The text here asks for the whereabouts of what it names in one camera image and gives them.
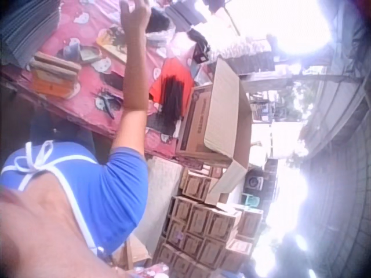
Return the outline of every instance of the white drawstring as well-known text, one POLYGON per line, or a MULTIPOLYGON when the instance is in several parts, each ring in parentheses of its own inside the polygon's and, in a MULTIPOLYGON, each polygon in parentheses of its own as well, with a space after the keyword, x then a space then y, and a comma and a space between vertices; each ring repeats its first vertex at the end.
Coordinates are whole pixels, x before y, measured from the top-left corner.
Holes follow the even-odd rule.
POLYGON ((49 158, 49 156, 53 152, 53 141, 45 141, 42 144, 39 153, 36 156, 35 162, 32 161, 32 143, 26 143, 26 155, 25 156, 17 156, 14 159, 14 166, 16 170, 23 172, 23 173, 35 173, 38 171, 42 171, 45 169, 47 164, 45 162, 49 158), (18 161, 21 159, 25 159, 27 161, 28 168, 22 167, 19 165, 18 161))

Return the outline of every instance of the open cardboard box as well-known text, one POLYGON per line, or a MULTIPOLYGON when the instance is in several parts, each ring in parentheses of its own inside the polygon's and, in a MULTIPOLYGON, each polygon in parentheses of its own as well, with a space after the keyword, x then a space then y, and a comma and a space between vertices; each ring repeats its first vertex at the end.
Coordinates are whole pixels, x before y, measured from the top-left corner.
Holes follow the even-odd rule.
POLYGON ((230 193, 248 172, 252 123, 238 75, 219 58, 213 84, 193 88, 176 154, 228 166, 209 192, 230 193))

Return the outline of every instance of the person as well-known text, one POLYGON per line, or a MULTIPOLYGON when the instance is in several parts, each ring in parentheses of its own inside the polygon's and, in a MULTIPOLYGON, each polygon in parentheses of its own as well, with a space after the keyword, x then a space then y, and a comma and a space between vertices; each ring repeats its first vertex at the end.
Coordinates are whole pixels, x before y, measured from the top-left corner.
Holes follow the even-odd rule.
POLYGON ((12 277, 116 277, 111 254, 141 220, 148 195, 148 0, 121 2, 128 60, 124 109, 109 161, 74 142, 46 141, 11 154, 1 172, 1 264, 12 277))

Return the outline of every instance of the pliers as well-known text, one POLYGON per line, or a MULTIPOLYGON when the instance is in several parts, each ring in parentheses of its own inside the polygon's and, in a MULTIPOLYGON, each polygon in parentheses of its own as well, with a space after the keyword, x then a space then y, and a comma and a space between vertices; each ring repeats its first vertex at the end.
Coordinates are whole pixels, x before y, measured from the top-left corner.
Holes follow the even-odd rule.
POLYGON ((118 96, 115 96, 114 94, 110 93, 108 90, 101 90, 100 93, 98 94, 93 93, 93 94, 96 95, 101 100, 103 100, 105 111, 109 114, 111 119, 115 119, 115 116, 111 108, 110 101, 115 102, 117 106, 121 107, 123 103, 123 99, 118 96))

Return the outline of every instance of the red cloth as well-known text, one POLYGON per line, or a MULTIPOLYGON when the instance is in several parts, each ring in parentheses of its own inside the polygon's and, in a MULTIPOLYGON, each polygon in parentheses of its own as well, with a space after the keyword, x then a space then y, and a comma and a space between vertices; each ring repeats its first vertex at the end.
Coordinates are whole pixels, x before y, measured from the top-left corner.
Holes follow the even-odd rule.
POLYGON ((162 104, 161 103, 161 94, 163 88, 162 86, 165 83, 165 79, 171 76, 175 76, 179 82, 184 83, 183 103, 181 107, 181 115, 184 116, 186 114, 188 100, 190 99, 193 87, 193 79, 189 69, 182 65, 181 62, 176 57, 165 60, 161 69, 160 76, 156 79, 156 81, 152 84, 150 88, 150 95, 153 96, 153 101, 155 103, 162 104))

